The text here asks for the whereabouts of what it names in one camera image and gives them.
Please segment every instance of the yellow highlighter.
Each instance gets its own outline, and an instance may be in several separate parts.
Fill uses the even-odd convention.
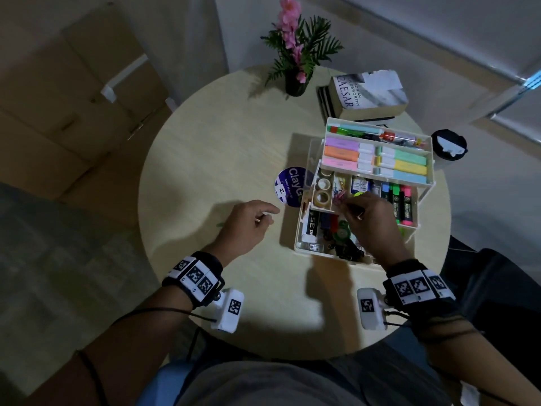
[[[376,156],[375,165],[382,168],[395,169],[397,171],[410,172],[411,174],[426,175],[426,167],[412,164],[411,162],[396,160],[389,156]]]

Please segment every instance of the tiled floor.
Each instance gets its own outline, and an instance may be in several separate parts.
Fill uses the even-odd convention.
[[[31,393],[158,285],[137,229],[0,184],[1,403]]]

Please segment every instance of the forearm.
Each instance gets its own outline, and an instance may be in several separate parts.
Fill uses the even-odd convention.
[[[430,362],[440,374],[454,404],[460,404],[462,386],[451,376],[483,389],[520,406],[541,404],[541,392],[529,382],[498,350],[478,332],[466,319],[457,317],[432,319],[441,322],[418,332],[420,341],[428,353]],[[481,405],[501,405],[489,396],[481,395]]]
[[[191,311],[178,287],[160,288],[139,308],[172,307]],[[187,319],[177,312],[137,314],[108,328],[84,352],[97,370],[110,405],[134,404],[169,352],[175,331]],[[76,356],[46,381],[27,404],[98,405],[94,383]]]

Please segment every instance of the left hand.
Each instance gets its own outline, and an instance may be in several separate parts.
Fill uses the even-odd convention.
[[[263,240],[269,225],[274,224],[272,216],[264,212],[278,214],[280,209],[259,200],[235,205],[216,240],[202,251],[217,257],[223,267],[240,255],[250,252]]]

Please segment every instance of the pink flower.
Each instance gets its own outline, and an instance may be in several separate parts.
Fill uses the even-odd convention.
[[[301,55],[302,55],[303,47],[304,47],[304,44],[300,44],[293,48],[293,59],[295,60],[295,63],[297,65],[301,63]]]
[[[293,31],[284,31],[282,33],[282,38],[286,42],[287,50],[291,50],[297,44],[297,39],[295,38],[295,33]]]
[[[297,0],[280,0],[282,11],[278,15],[276,25],[283,31],[295,31],[299,27],[301,4]]]
[[[297,81],[299,81],[301,84],[304,84],[306,82],[306,74],[304,71],[300,71],[297,74]]]

